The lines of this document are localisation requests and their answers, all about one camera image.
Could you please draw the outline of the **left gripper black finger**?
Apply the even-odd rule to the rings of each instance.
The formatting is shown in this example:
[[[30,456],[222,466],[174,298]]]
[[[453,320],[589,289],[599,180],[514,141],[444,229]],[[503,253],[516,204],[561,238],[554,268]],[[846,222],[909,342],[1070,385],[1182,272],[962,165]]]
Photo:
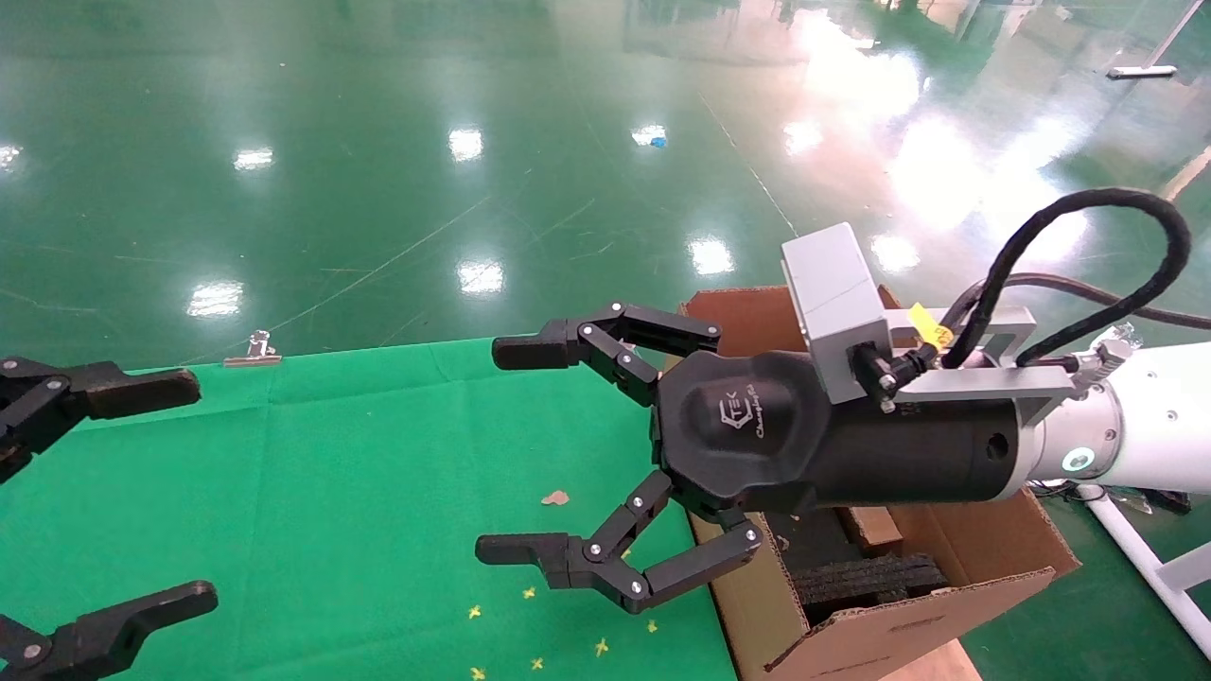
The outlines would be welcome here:
[[[30,357],[2,357],[1,482],[86,419],[176,410],[200,397],[199,377],[186,368],[126,374],[111,361],[58,367]]]
[[[2,680],[102,680],[125,673],[155,631],[208,616],[218,607],[210,582],[163,591],[79,616],[44,635],[1,617]]]

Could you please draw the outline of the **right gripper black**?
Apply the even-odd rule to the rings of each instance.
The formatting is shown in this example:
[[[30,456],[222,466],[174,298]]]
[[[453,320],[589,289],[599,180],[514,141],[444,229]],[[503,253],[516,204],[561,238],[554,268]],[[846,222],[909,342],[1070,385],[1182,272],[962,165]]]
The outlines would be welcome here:
[[[494,338],[497,368],[585,365],[641,407],[655,404],[655,462],[668,476],[648,475],[589,538],[486,534],[477,560],[533,565],[551,589],[592,589],[639,616],[748,563],[763,534],[744,513],[995,500],[1018,490],[1018,414],[1008,397],[891,412],[869,397],[834,404],[807,354],[722,357],[710,353],[721,336],[718,324],[612,303]],[[660,378],[637,348],[684,359]],[[727,510],[722,534],[635,570],[622,553],[675,492],[694,514]]]

